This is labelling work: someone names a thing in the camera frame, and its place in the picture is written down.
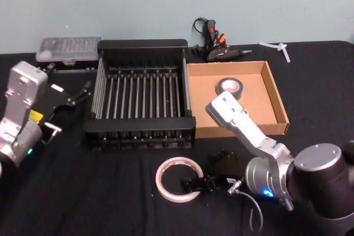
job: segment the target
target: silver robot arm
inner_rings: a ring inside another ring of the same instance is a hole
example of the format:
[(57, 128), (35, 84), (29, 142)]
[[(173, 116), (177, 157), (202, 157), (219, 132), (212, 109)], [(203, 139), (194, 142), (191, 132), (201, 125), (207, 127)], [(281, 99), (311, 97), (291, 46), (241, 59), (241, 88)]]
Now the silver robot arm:
[(0, 121), (0, 156), (10, 159), (17, 167), (42, 136), (41, 128), (29, 118), (29, 113), (44, 93), (47, 81), (45, 72), (24, 61), (10, 71), (5, 93), (7, 105)]
[(257, 156), (246, 168), (248, 188), (255, 194), (277, 197), (289, 211), (293, 210), (287, 172), (294, 157), (287, 147), (265, 136), (230, 92), (221, 93), (206, 110), (219, 126), (233, 131), (248, 151)]

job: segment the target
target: black tablecloth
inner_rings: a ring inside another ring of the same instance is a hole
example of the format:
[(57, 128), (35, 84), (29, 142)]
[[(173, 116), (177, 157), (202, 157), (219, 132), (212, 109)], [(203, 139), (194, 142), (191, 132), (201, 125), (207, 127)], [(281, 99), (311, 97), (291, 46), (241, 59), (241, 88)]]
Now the black tablecloth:
[[(253, 50), (244, 60), (269, 62), (290, 120), (286, 135), (274, 138), (293, 155), (315, 143), (340, 146), (353, 139), (354, 45), (289, 43), (289, 64), (276, 49), (240, 48)], [(1, 115), (8, 71), (21, 60), (35, 63), (34, 54), (0, 55)], [(189, 61), (200, 60), (190, 55)], [(76, 93), (87, 79), (94, 81), (95, 74), (54, 73), (50, 82)], [(177, 204), (162, 198), (155, 186), (157, 168), (171, 157), (186, 156), (205, 165), (208, 154), (228, 149), (248, 160), (251, 156), (236, 138), (197, 140), (190, 150), (92, 153), (81, 144), (79, 117), (60, 117), (64, 131), (50, 145), (37, 146), (13, 183), (1, 187), (1, 235), (247, 234), (249, 207), (238, 196), (218, 190)], [(179, 175), (171, 170), (164, 182), (179, 186)], [(260, 235), (321, 234), (301, 208), (287, 212), (269, 200), (260, 205), (265, 217)]]

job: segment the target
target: white plastic piece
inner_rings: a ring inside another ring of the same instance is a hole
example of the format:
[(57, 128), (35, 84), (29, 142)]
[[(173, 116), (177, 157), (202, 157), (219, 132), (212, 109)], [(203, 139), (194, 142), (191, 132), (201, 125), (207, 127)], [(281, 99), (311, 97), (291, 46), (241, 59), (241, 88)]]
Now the white plastic piece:
[(263, 46), (270, 47), (270, 48), (276, 48), (278, 51), (282, 50), (284, 53), (285, 59), (287, 60), (288, 63), (290, 63), (290, 58), (289, 58), (288, 52), (286, 50), (287, 44), (283, 44), (283, 43), (280, 43), (278, 45), (267, 44), (267, 43), (259, 43), (259, 44), (263, 45)]
[(185, 203), (193, 200), (196, 198), (200, 192), (192, 192), (188, 193), (186, 195), (174, 195), (173, 193), (168, 192), (163, 186), (162, 186), (162, 175), (164, 172), (170, 168), (171, 166), (174, 165), (186, 165), (188, 167), (191, 167), (197, 174), (199, 178), (204, 177), (203, 171), (201, 167), (193, 160), (185, 158), (185, 157), (175, 157), (171, 158), (164, 163), (162, 163), (159, 167), (159, 169), (156, 172), (156, 186), (157, 189), (159, 190), (160, 194), (167, 200), (175, 203)]
[(55, 89), (55, 90), (57, 90), (57, 91), (59, 91), (59, 92), (63, 92), (63, 91), (64, 91), (63, 88), (59, 87), (59, 86), (56, 85), (56, 84), (52, 84), (52, 85), (51, 85), (51, 88), (53, 88), (53, 89)]

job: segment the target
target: open cardboard tray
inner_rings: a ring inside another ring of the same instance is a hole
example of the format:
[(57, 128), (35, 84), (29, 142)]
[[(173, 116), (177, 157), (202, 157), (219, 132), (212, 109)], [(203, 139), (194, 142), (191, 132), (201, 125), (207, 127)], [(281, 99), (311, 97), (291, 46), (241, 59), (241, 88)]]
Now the open cardboard tray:
[(216, 96), (220, 79), (234, 77), (243, 83), (239, 103), (266, 135), (282, 135), (288, 129), (285, 112), (273, 75), (266, 61), (188, 64), (189, 94), (196, 117), (196, 138), (234, 137), (220, 128), (205, 111)]

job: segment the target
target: black clamp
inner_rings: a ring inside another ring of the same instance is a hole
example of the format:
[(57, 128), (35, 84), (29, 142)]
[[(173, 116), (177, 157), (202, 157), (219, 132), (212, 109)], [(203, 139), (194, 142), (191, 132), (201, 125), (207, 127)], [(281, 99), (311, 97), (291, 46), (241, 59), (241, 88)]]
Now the black clamp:
[(229, 188), (231, 184), (244, 177), (245, 166), (234, 152), (222, 150), (209, 157), (208, 175), (202, 178), (183, 179), (184, 190), (190, 192), (213, 192), (219, 188)]
[(182, 180), (182, 186), (188, 193), (208, 191), (213, 192), (225, 185), (223, 176), (206, 176), (202, 178)]

